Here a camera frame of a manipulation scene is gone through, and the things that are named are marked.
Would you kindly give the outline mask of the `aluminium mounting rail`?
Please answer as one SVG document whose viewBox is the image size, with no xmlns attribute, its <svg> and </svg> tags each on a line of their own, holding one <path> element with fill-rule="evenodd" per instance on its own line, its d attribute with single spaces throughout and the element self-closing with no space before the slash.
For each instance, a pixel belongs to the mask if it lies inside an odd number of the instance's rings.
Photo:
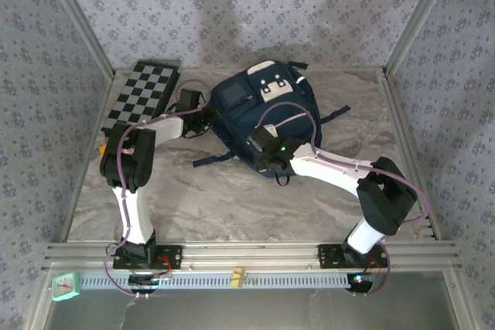
<svg viewBox="0 0 495 330">
<path fill-rule="evenodd" d="M 368 265 L 364 269 L 331 268 L 319 265 L 318 242 L 192 242 L 169 243 L 182 247 L 180 273 L 229 273 L 235 267 L 244 267 L 249 273 L 301 273 L 331 270 L 335 272 L 384 273 L 434 272 L 459 270 L 462 267 L 456 245 L 451 241 L 391 241 L 382 248 L 387 254 L 387 268 Z"/>
</svg>

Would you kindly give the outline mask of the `yellow clip on duct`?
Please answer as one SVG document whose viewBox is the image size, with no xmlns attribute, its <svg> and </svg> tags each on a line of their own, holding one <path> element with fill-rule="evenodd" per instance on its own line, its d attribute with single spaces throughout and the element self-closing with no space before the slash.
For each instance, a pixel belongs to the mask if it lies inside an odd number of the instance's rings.
<svg viewBox="0 0 495 330">
<path fill-rule="evenodd" d="M 235 267 L 230 277 L 230 286 L 242 288 L 246 279 L 246 270 L 244 267 Z"/>
</svg>

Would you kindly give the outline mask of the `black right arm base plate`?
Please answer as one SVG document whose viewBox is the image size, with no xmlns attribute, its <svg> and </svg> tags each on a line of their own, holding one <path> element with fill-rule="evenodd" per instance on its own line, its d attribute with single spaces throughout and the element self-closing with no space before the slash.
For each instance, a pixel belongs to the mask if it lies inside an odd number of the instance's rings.
<svg viewBox="0 0 495 330">
<path fill-rule="evenodd" d="M 359 253 L 345 244 L 323 243 L 317 248 L 319 265 L 322 269 L 364 269 L 368 265 L 387 268 L 387 254 L 379 245 L 374 245 L 368 253 Z"/>
</svg>

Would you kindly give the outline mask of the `black grey folding chessboard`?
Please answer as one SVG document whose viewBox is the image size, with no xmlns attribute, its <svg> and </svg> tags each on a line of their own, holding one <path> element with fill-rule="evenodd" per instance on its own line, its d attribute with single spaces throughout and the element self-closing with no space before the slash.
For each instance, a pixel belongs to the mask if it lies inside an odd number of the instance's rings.
<svg viewBox="0 0 495 330">
<path fill-rule="evenodd" d="M 133 125 L 158 117 L 169 104 L 179 77 L 178 66 L 139 60 L 101 130 L 108 134 L 118 122 Z"/>
</svg>

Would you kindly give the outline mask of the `aluminium side rail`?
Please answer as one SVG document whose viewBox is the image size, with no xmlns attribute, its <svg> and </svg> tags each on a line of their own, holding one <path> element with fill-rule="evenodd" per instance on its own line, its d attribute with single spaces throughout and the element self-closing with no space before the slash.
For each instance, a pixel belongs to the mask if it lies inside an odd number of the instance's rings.
<svg viewBox="0 0 495 330">
<path fill-rule="evenodd" d="M 382 70 L 378 70 L 377 77 L 381 86 L 381 92 L 387 105 L 387 114 L 394 131 L 397 142 L 401 164 L 399 165 L 403 175 L 415 185 L 420 186 L 422 191 L 430 196 L 425 177 L 418 163 L 416 145 L 413 136 L 408 130 L 408 117 L 401 107 L 401 99 L 394 84 L 385 76 Z M 427 218 L 409 225 L 403 225 L 398 234 L 390 238 L 390 241 L 419 242 L 445 240 L 448 238 L 441 229 L 438 217 L 433 208 Z"/>
<path fill-rule="evenodd" d="M 77 208 L 78 200 L 80 197 L 80 193 L 81 193 L 81 190 L 83 188 L 84 179 L 85 179 L 85 176 L 87 174 L 87 169 L 88 169 L 88 166 L 90 164 L 90 160 L 91 160 L 92 152 L 94 150 L 97 135 L 98 135 L 98 132 L 100 130 L 100 124 L 102 121 L 102 117 L 104 116 L 105 107 L 106 107 L 106 104 L 108 102 L 108 98 L 110 95 L 112 85 L 114 83 L 114 77 L 115 77 L 115 72 L 113 72 L 108 77 L 105 91 L 103 93 L 101 102 L 98 106 L 96 118 L 94 120 L 92 120 L 92 122 L 90 123 L 91 132 L 90 132 L 90 136 L 88 137 L 88 139 L 86 140 L 86 142 L 84 143 L 84 146 L 83 146 L 84 157 L 83 157 L 83 161 L 80 165 L 80 171 L 77 174 L 78 177 L 77 177 L 77 181 L 75 183 L 74 189 L 73 189 L 73 194 L 71 196 L 70 203 L 67 207 L 67 212 L 66 212 L 66 215 L 63 219 L 63 224 L 61 225 L 58 234 L 53 239 L 53 242 L 57 242 L 57 243 L 67 242 L 67 239 L 68 239 L 68 236 L 70 233 L 70 228 L 71 228 L 71 225 L 73 222 L 74 214 L 75 214 L 75 211 Z"/>
</svg>

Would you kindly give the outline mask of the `navy blue school backpack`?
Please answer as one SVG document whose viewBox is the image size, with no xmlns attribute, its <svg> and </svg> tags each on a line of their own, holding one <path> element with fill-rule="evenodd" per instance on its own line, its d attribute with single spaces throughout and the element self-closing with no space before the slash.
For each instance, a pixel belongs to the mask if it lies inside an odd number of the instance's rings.
<svg viewBox="0 0 495 330">
<path fill-rule="evenodd" d="M 309 81 L 298 71 L 304 63 L 265 60 L 217 84 L 208 108 L 213 117 L 211 130 L 228 148 L 221 156 L 193 162 L 193 167 L 224 162 L 233 157 L 256 169 L 248 136 L 259 121 L 285 140 L 309 142 L 316 130 L 316 146 L 322 142 L 322 126 L 350 110 L 345 105 L 322 117 Z"/>
</svg>

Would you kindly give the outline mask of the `aluminium frame post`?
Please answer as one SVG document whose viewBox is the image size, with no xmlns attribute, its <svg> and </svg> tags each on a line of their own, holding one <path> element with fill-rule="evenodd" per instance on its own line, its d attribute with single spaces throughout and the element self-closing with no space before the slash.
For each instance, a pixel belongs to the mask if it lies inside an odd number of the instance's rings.
<svg viewBox="0 0 495 330">
<path fill-rule="evenodd" d="M 101 71 L 108 79 L 113 79 L 114 69 L 77 0 L 60 1 Z"/>
<path fill-rule="evenodd" d="M 412 43 L 417 37 L 430 11 L 433 9 L 437 1 L 438 0 L 418 0 L 408 21 L 406 22 L 404 30 L 399 36 L 397 43 L 391 51 L 386 64 L 384 65 L 384 75 L 387 78 L 395 75 L 398 67 L 406 57 L 407 52 L 411 48 Z"/>
</svg>

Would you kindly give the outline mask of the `teal alarm clock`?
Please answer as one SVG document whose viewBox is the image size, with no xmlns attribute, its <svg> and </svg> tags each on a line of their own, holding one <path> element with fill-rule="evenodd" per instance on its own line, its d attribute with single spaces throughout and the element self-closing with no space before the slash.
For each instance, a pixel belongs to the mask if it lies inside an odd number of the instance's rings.
<svg viewBox="0 0 495 330">
<path fill-rule="evenodd" d="M 65 301 L 80 294 L 80 274 L 69 272 L 55 276 L 51 281 L 53 301 Z"/>
</svg>

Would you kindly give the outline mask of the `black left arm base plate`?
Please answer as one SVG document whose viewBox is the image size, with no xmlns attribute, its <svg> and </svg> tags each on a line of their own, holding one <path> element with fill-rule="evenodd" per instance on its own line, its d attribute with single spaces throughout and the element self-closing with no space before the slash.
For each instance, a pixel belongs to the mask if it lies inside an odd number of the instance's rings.
<svg viewBox="0 0 495 330">
<path fill-rule="evenodd" d="M 180 269 L 180 245 L 136 245 L 126 243 L 114 254 L 114 270 L 168 270 Z"/>
</svg>

